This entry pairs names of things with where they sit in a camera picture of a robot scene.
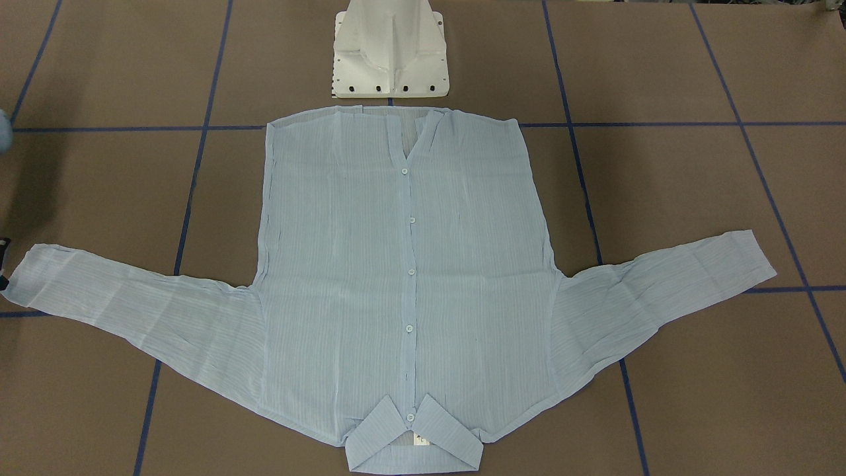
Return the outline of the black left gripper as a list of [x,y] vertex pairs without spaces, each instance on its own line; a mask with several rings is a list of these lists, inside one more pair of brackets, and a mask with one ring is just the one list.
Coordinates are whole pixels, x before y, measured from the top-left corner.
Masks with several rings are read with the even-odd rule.
[[0,290],[5,290],[9,285],[9,279],[5,276],[5,262],[8,256],[11,240],[2,236],[0,238]]

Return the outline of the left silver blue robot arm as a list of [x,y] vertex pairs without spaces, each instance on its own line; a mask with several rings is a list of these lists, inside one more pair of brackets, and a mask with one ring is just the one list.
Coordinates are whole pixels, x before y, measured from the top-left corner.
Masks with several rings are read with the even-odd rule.
[[[6,153],[13,143],[13,128],[6,112],[1,110],[1,154]],[[4,276],[4,262],[11,240],[7,236],[1,236],[1,290],[5,290],[9,284],[8,278]]]

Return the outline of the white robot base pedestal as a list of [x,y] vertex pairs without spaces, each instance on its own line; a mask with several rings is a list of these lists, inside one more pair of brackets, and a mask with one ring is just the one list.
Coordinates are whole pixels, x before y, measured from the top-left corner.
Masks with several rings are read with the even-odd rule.
[[438,99],[450,90],[444,18],[428,1],[351,1],[334,18],[336,99]]

